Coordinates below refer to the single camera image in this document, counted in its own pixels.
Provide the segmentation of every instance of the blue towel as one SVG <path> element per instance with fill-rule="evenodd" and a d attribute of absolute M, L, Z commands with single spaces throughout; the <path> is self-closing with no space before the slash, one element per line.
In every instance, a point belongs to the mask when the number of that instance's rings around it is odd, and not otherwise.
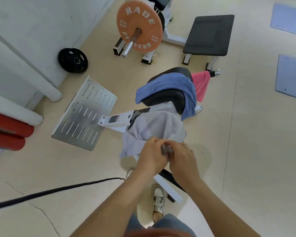
<path fill-rule="evenodd" d="M 185 108 L 181 120 L 195 115 L 196 90 L 190 78 L 181 73 L 169 73 L 159 76 L 136 91 L 136 104 L 141 103 L 146 97 L 166 89 L 183 91 L 185 96 Z"/>

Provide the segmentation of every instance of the person's right hand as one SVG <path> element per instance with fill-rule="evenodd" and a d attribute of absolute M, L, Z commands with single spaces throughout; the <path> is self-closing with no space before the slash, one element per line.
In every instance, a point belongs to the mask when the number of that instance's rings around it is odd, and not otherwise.
<path fill-rule="evenodd" d="M 187 191 L 201 181 L 194 153 L 185 143 L 167 141 L 173 152 L 169 152 L 170 170 L 175 181 Z"/>

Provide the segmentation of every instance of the person's left hand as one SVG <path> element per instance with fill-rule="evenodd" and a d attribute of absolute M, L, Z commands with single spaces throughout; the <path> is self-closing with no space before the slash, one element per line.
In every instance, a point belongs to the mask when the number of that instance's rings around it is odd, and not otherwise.
<path fill-rule="evenodd" d="M 139 155 L 136 169 L 148 171 L 152 177 L 159 174 L 168 163 L 168 154 L 161 154 L 161 147 L 166 141 L 155 137 L 147 140 Z"/>

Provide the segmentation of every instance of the white cloth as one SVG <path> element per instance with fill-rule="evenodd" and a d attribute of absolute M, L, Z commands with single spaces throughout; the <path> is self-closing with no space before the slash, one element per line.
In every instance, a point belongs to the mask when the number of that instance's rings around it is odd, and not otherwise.
<path fill-rule="evenodd" d="M 182 143 L 186 131 L 181 117 L 168 111 L 152 111 L 139 115 L 133 126 L 123 133 L 120 158 L 139 155 L 146 140 L 152 136 Z M 171 148 L 163 148 L 163 151 L 169 152 Z"/>

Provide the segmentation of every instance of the perforated metal plate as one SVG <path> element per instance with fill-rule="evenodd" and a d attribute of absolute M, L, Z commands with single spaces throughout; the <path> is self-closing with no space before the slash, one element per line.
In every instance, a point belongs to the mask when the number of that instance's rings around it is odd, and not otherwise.
<path fill-rule="evenodd" d="M 92 151 L 103 130 L 98 121 L 102 115 L 110 115 L 116 100 L 116 95 L 88 76 L 51 137 Z"/>

